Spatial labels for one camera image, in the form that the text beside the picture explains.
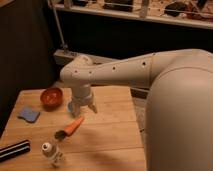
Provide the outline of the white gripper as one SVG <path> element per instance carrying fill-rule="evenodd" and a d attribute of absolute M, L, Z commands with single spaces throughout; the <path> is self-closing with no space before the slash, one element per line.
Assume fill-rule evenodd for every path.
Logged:
<path fill-rule="evenodd" d="M 73 107 L 73 116 L 79 117 L 80 116 L 80 106 L 86 106 L 97 114 L 97 107 L 93 102 L 93 92 L 90 84 L 84 85 L 73 85 L 71 87 L 72 92 L 72 107 Z"/>

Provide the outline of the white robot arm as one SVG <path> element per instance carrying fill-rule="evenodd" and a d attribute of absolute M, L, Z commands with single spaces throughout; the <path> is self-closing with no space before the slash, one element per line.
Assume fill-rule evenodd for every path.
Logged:
<path fill-rule="evenodd" d="M 99 65 L 79 55 L 60 78 L 71 88 L 75 114 L 96 108 L 93 84 L 147 88 L 147 171 L 213 171 L 213 53 L 172 50 Z"/>

